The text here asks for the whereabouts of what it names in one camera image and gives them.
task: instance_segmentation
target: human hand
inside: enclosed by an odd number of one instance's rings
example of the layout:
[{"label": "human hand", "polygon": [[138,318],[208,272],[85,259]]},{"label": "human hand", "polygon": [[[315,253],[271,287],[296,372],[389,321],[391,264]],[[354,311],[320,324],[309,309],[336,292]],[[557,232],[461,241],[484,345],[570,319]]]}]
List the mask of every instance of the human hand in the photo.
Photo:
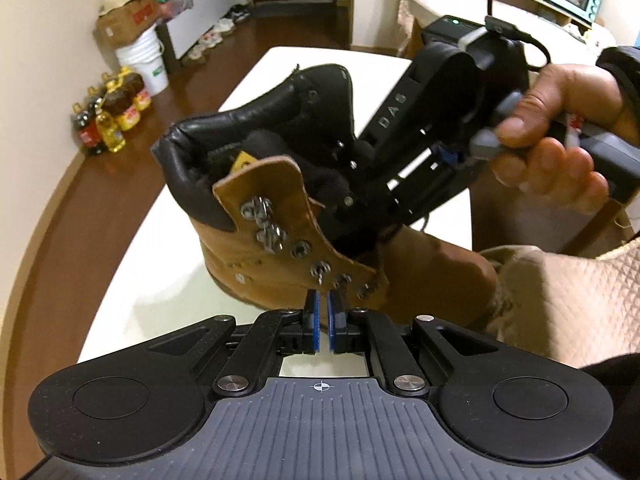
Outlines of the human hand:
[{"label": "human hand", "polygon": [[542,196],[554,206],[593,213],[607,201],[609,185],[593,171],[591,155],[582,148],[566,150],[558,140],[545,137],[562,111],[581,115],[631,144],[640,141],[633,112],[609,72],[596,66],[548,65],[513,114],[495,129],[509,148],[532,146],[527,160],[503,153],[491,167],[505,186]]}]

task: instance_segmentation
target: gray ribbed plate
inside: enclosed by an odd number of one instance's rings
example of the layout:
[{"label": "gray ribbed plate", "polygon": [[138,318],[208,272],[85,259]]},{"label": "gray ribbed plate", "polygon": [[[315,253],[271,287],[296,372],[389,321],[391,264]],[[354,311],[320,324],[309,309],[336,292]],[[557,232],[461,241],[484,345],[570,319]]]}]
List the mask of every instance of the gray ribbed plate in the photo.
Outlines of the gray ribbed plate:
[{"label": "gray ribbed plate", "polygon": [[219,402],[186,443],[146,462],[94,467],[46,461],[32,480],[613,480],[590,456],[505,465],[457,443],[428,405],[374,379],[271,378]]}]

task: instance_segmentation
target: yellow tag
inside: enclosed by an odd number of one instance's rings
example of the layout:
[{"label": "yellow tag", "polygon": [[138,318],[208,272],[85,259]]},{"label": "yellow tag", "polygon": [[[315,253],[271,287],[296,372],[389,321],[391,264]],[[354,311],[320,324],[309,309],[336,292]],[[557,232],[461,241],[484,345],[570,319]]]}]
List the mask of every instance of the yellow tag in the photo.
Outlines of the yellow tag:
[{"label": "yellow tag", "polygon": [[256,160],[258,159],[255,157],[252,157],[247,152],[240,152],[238,155],[238,158],[236,158],[236,161],[231,167],[231,171],[229,171],[229,174],[235,171],[241,170],[242,168],[244,168],[245,166],[248,166],[249,164],[251,164],[252,162],[255,162]]}]

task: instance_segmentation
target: oval table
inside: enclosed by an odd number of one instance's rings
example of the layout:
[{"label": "oval table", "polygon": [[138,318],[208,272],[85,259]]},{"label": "oval table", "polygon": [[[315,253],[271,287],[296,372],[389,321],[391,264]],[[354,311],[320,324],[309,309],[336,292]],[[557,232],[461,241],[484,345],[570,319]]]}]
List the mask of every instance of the oval table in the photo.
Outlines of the oval table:
[{"label": "oval table", "polygon": [[[406,59],[322,48],[272,48],[221,107],[239,107],[269,91],[296,65],[337,63],[353,80],[355,131],[359,133],[404,73]],[[422,220],[416,225],[422,226]],[[433,211],[426,231],[471,248],[468,190]],[[262,311],[226,295],[204,266],[200,241],[191,222],[165,187],[140,225],[100,304],[79,361],[86,361],[177,330],[216,314],[231,314],[238,324],[254,322]],[[316,356],[284,359],[283,376],[367,375],[364,359],[329,354],[326,335]]]},{"label": "oval table", "polygon": [[[409,11],[422,27],[426,27],[441,16],[449,14],[470,22],[484,23],[486,0],[407,0]],[[494,16],[513,23],[543,43],[554,63],[577,63],[593,65],[598,56],[586,44],[576,40],[562,27],[526,10],[494,1]],[[545,56],[534,46],[525,45],[529,64],[541,66]]]}]

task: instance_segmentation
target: boot tongue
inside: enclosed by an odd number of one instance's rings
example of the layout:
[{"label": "boot tongue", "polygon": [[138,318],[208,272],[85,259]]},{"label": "boot tongue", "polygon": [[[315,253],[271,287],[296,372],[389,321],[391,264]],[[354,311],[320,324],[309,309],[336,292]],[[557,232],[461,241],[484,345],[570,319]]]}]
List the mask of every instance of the boot tongue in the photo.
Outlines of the boot tongue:
[{"label": "boot tongue", "polygon": [[349,183],[339,171],[316,166],[293,153],[282,137],[270,130],[254,130],[242,142],[242,150],[255,158],[285,155],[300,168],[308,195],[331,208],[344,200],[350,192]]}]

